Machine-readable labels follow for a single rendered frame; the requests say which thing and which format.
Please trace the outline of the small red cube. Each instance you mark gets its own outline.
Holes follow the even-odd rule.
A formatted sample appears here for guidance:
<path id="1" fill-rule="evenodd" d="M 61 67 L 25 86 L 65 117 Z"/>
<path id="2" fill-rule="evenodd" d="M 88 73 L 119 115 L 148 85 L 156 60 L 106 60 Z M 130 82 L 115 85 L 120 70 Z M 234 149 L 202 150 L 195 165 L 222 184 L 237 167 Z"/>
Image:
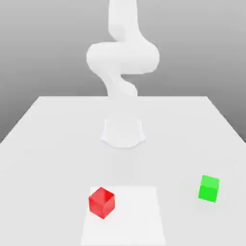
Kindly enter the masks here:
<path id="1" fill-rule="evenodd" d="M 105 219 L 115 208 L 115 194 L 103 187 L 88 197 L 89 211 Z"/>

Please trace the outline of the small green cube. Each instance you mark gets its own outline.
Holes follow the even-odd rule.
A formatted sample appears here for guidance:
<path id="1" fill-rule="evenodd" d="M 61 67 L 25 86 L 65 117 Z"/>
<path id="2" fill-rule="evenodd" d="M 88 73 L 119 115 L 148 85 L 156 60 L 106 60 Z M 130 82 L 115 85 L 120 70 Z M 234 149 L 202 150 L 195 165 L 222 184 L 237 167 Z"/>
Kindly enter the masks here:
<path id="1" fill-rule="evenodd" d="M 219 183 L 219 178 L 202 175 L 198 198 L 215 203 L 218 196 Z"/>

